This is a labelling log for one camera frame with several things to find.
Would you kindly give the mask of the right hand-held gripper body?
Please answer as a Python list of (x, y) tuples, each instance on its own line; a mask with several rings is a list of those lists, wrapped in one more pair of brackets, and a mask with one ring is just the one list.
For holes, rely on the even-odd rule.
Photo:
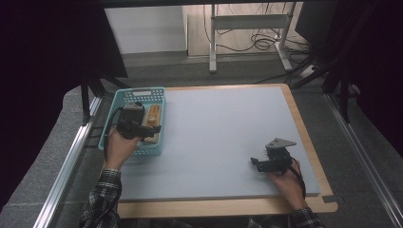
[(284, 173), (292, 165), (292, 158), (287, 150), (288, 146), (296, 145), (295, 142), (275, 138), (265, 145), (268, 164), (266, 172)]

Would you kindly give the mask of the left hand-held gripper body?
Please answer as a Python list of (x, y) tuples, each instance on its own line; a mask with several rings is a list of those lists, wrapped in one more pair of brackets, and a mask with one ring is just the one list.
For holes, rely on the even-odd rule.
[(126, 104), (120, 112), (116, 129), (125, 139), (131, 140), (143, 119), (144, 106), (141, 103)]

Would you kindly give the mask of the beige glove with orange fingers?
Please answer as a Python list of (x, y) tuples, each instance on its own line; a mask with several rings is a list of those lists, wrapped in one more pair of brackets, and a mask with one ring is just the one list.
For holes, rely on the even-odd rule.
[[(161, 123), (162, 107), (159, 104), (152, 104), (145, 112), (143, 126), (158, 126)], [(155, 144), (159, 141), (159, 133), (153, 137), (144, 139), (146, 144)]]

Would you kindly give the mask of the turquoise plastic basket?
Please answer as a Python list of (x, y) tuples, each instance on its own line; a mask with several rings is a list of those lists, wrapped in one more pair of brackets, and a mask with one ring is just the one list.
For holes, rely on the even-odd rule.
[[(143, 138), (137, 145), (131, 158), (138, 159), (160, 156), (162, 154), (163, 147), (163, 122), (165, 113), (165, 89), (163, 87), (126, 88), (117, 90), (109, 109), (106, 124), (102, 132), (103, 136), (99, 141), (98, 147), (106, 152), (109, 130), (111, 128), (116, 129), (122, 108), (131, 103), (141, 103), (144, 106), (144, 116), (146, 110), (151, 105), (160, 105), (162, 107), (161, 123), (159, 124), (162, 126), (162, 129), (161, 132), (154, 132), (160, 134), (159, 141), (155, 144), (146, 144), (144, 143), (145, 138)], [(143, 132), (149, 132), (144, 130), (142, 126), (143, 124), (137, 127), (135, 137), (140, 137)]]

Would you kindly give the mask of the person's left hand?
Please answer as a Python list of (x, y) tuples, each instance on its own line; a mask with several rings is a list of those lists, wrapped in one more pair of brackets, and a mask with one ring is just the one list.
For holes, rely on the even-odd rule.
[(132, 155), (141, 138), (125, 139), (116, 129), (108, 134), (107, 158), (105, 168), (120, 170)]

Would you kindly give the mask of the person's right hand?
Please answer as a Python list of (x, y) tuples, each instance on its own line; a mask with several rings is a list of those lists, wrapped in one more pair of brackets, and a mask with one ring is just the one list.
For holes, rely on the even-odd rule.
[(298, 182), (297, 176), (290, 169), (284, 174), (268, 173), (267, 177), (288, 202), (292, 211), (297, 211), (308, 206), (302, 196), (302, 187)]

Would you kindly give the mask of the black tripod stand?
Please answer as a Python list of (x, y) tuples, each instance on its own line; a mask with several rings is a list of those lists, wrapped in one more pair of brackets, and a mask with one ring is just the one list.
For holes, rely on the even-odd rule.
[(336, 33), (336, 37), (323, 47), (307, 58), (307, 62), (316, 58), (318, 54), (330, 53), (331, 58), (325, 64), (320, 65), (319, 69), (309, 74), (295, 83), (288, 82), (288, 86), (292, 89), (301, 88), (314, 79), (325, 75), (321, 89), (324, 93), (333, 93), (337, 86), (339, 88), (339, 113), (342, 118), (349, 123), (348, 116), (348, 99), (349, 92), (349, 75), (347, 74), (347, 59), (352, 52), (353, 46), (357, 43), (358, 35), (363, 30), (368, 18), (374, 10), (377, 0), (350, 0), (357, 3), (355, 11), (344, 26)]
[(106, 89), (103, 86), (101, 80), (105, 79), (108, 82), (116, 85), (119, 88), (130, 88), (130, 85), (103, 73), (87, 73), (80, 77), (80, 88), (82, 98), (83, 120), (82, 126), (89, 123), (90, 120), (90, 103), (89, 103), (89, 91), (93, 93), (96, 98), (102, 98), (106, 94)]

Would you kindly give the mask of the grey foam mat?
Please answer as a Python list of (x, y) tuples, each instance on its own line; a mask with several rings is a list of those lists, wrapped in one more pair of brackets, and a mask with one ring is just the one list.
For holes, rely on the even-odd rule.
[(251, 163), (267, 143), (292, 142), (308, 195), (319, 194), (285, 95), (279, 86), (169, 91), (159, 157), (122, 169), (123, 200), (271, 197), (276, 187)]

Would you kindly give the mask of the white power strip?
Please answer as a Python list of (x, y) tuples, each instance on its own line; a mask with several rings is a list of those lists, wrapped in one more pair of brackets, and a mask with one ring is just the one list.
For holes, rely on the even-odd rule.
[(300, 73), (300, 77), (301, 78), (306, 78), (307, 76), (309, 76), (312, 73), (314, 73), (316, 71), (316, 69), (317, 68), (314, 65), (309, 65)]

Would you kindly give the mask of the white board panel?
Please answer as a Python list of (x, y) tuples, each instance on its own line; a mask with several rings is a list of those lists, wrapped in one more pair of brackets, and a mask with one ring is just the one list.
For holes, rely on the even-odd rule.
[(122, 54), (187, 50), (181, 6), (106, 9)]

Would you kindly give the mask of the dark curtain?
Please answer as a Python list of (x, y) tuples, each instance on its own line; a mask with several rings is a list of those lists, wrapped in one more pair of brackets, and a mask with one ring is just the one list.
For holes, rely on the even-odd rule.
[(403, 157), (403, 0), (376, 0), (349, 56), (357, 104)]
[(0, 0), (0, 210), (66, 93), (86, 78), (125, 75), (102, 0)]

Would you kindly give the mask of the aluminium rail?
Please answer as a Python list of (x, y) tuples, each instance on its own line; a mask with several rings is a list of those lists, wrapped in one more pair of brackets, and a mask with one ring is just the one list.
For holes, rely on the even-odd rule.
[(385, 181), (382, 180), (352, 126), (347, 123), (340, 114), (336, 99), (329, 94), (325, 94), (324, 98), (327, 101), (329, 107), (332, 109), (336, 117), (336, 121), (338, 122), (341, 130), (345, 134), (350, 146), (352, 147), (361, 167), (363, 168), (364, 173), (366, 174), (368, 180), (371, 183), (371, 186), (373, 187), (382, 206), (389, 216), (393, 227), (403, 228), (403, 210), (398, 205), (392, 191), (387, 186)]
[(88, 123), (79, 127), (74, 141), (68, 150), (64, 163), (32, 228), (49, 228), (57, 211), (58, 205), (60, 204), (60, 200), (65, 192), (65, 188), (67, 187), (71, 173), (74, 170), (74, 167), (84, 148), (87, 136), (91, 127), (93, 126), (95, 116), (97, 115), (102, 100), (102, 98), (95, 97), (91, 101), (89, 106)]

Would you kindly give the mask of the white metal stand frame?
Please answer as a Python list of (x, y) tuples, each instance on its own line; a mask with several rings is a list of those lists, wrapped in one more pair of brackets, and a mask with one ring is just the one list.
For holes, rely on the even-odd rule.
[(211, 6), (209, 71), (217, 72), (216, 31), (220, 29), (279, 29), (281, 34), (275, 41), (275, 48), (284, 70), (291, 71), (292, 66), (284, 50), (286, 37), (291, 26), (297, 3), (294, 2), (286, 13), (261, 15), (223, 15), (216, 14), (216, 5)]

